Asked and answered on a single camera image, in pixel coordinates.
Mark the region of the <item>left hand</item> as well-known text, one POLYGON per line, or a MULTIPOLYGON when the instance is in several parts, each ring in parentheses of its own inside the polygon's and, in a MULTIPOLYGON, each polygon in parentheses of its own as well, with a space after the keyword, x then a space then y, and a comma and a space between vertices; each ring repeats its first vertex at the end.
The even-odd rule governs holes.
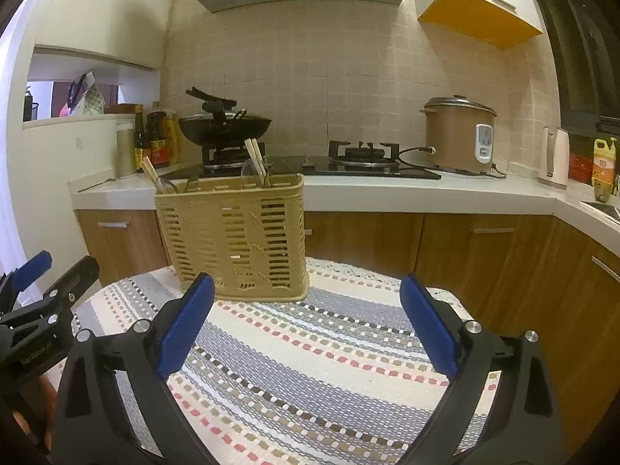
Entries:
POLYGON ((58 393, 46 374, 28 380, 12 399, 13 416, 28 437, 49 453, 53 447, 53 424, 58 393))

